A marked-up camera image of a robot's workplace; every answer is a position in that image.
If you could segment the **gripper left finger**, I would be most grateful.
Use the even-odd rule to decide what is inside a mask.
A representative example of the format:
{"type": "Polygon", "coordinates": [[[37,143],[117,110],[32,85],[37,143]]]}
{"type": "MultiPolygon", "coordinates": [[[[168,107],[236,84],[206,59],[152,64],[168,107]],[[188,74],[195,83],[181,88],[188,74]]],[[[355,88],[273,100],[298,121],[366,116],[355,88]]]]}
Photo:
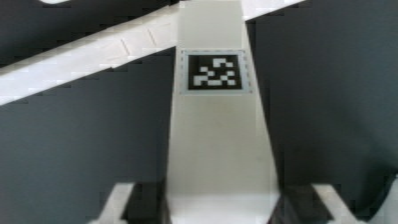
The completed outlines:
{"type": "Polygon", "coordinates": [[[99,216],[87,224],[149,224],[158,213],[158,184],[117,183],[99,216]]]}

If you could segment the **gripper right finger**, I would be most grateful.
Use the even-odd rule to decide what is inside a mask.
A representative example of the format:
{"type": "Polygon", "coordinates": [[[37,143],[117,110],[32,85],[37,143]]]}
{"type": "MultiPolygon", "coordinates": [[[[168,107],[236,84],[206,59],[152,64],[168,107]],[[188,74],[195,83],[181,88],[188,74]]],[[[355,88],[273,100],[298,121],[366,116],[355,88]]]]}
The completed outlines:
{"type": "Polygon", "coordinates": [[[282,196],[286,224],[366,224],[355,218],[330,184],[289,185],[282,196]]]}

